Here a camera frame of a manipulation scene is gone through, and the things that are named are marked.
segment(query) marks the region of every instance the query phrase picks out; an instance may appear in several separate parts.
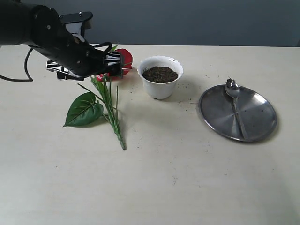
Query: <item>wall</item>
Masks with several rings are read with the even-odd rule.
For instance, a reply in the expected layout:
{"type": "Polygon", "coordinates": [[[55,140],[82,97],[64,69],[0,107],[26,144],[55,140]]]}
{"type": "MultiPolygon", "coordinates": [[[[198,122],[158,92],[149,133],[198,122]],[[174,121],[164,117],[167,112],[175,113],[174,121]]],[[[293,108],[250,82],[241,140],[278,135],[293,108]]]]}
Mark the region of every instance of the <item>wall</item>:
{"type": "Polygon", "coordinates": [[[153,45],[296,46],[299,0],[23,0],[91,11],[87,40],[153,45]]]}

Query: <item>stainless steel plate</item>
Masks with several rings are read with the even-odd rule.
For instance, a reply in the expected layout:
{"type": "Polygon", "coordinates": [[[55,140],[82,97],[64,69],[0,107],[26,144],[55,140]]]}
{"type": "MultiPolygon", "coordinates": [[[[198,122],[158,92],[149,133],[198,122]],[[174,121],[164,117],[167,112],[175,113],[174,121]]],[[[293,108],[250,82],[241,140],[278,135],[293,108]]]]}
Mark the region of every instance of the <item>stainless steel plate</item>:
{"type": "Polygon", "coordinates": [[[199,112],[204,121],[217,133],[238,141],[259,141],[269,136],[277,125],[277,116],[272,105],[255,91],[240,87],[240,117],[249,139],[242,136],[233,109],[233,98],[225,91],[225,85],[205,91],[199,100],[199,112]]]}

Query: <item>white flower pot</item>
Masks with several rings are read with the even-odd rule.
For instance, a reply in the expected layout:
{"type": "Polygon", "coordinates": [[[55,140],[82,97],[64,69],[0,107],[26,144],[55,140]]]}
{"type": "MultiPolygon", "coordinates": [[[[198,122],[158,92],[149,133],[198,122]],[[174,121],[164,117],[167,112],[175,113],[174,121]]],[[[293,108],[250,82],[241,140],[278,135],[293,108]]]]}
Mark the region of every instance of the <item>white flower pot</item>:
{"type": "Polygon", "coordinates": [[[183,75],[183,68],[182,65],[173,58],[167,56],[152,56],[140,63],[137,72],[142,78],[145,91],[152,98],[164,99],[173,94],[177,81],[183,75]],[[171,70],[178,74],[178,77],[176,80],[169,83],[154,83],[148,81],[143,77],[143,73],[145,70],[150,69],[152,67],[169,67],[171,70]]]}

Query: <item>soil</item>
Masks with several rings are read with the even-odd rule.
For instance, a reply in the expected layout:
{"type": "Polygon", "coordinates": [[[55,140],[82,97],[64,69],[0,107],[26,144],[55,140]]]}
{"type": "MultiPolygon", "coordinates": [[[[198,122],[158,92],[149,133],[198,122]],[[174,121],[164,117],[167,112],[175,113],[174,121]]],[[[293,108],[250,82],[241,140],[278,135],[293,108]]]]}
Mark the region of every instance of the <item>soil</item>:
{"type": "Polygon", "coordinates": [[[154,83],[169,83],[176,80],[178,74],[169,67],[153,67],[145,70],[142,76],[154,83]]]}

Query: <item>table surface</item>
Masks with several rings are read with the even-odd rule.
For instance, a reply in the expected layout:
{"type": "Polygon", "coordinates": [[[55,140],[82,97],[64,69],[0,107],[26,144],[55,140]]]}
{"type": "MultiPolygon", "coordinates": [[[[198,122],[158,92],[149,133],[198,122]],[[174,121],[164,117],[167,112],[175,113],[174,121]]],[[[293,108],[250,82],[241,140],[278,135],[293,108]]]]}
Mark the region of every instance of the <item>table surface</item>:
{"type": "MultiPolygon", "coordinates": [[[[300,49],[121,45],[141,60],[174,57],[184,75],[157,101],[136,69],[119,85],[127,151],[108,123],[62,127],[85,91],[58,81],[37,52],[34,82],[0,81],[2,225],[300,224],[300,49]],[[265,96],[278,115],[267,140],[244,144],[210,129],[200,95],[228,77],[265,96]]],[[[25,78],[28,47],[0,49],[0,73],[25,78]]],[[[90,79],[82,82],[93,89],[90,79]]]]}

